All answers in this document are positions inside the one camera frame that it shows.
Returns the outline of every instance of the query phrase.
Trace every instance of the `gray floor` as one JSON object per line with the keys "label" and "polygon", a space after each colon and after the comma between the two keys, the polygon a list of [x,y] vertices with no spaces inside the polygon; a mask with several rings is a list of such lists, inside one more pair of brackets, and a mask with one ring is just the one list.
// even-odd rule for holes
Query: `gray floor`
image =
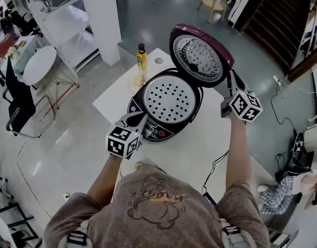
{"label": "gray floor", "polygon": [[[221,14],[215,13],[213,22],[209,24],[209,9],[203,6],[197,10],[200,1],[117,0],[123,40],[120,46],[133,55],[141,42],[145,43],[147,52],[161,48],[169,53],[169,35],[176,23],[197,26],[222,42],[235,59],[234,69],[255,91],[264,107],[262,115],[254,123],[248,124],[248,143],[251,154],[273,175],[278,170],[275,155],[288,150],[293,135],[293,128],[287,120],[282,126],[277,123],[270,104],[277,86],[273,76],[282,79],[282,70],[255,42],[229,27],[227,17],[222,22]],[[312,91],[310,72],[296,84],[306,91]],[[273,101],[277,115],[280,120],[290,117],[296,130],[304,131],[306,120],[314,116],[314,97],[296,87],[283,89],[283,96],[279,93]]]}

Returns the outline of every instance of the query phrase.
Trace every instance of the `yellow bottle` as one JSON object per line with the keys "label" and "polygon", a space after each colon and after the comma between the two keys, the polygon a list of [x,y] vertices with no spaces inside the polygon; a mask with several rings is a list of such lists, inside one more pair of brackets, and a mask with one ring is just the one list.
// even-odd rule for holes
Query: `yellow bottle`
{"label": "yellow bottle", "polygon": [[137,59],[138,59],[138,67],[141,70],[145,70],[147,66],[147,53],[144,49],[144,44],[139,44],[139,52],[137,53]]}

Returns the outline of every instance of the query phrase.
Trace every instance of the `white round table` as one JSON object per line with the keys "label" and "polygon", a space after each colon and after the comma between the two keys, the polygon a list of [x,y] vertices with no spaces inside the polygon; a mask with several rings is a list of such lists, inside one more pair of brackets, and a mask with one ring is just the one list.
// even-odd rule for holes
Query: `white round table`
{"label": "white round table", "polygon": [[49,72],[56,58],[54,46],[45,46],[29,59],[23,80],[26,85],[35,85]]}

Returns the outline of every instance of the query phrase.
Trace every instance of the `rice cooker lid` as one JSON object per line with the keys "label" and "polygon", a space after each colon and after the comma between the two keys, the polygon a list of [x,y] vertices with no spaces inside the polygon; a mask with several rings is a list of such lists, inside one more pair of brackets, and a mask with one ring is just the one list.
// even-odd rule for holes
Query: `rice cooker lid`
{"label": "rice cooker lid", "polygon": [[215,87],[225,80],[234,59],[214,37],[188,24],[177,24],[170,35],[173,63],[191,82]]}

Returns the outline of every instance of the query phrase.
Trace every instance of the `plaid shirt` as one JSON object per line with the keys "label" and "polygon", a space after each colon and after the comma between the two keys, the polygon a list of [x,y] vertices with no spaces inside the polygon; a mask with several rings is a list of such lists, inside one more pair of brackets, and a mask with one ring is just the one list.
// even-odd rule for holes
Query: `plaid shirt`
{"label": "plaid shirt", "polygon": [[262,214],[284,214],[292,201],[293,177],[285,176],[278,187],[269,187],[261,194]]}

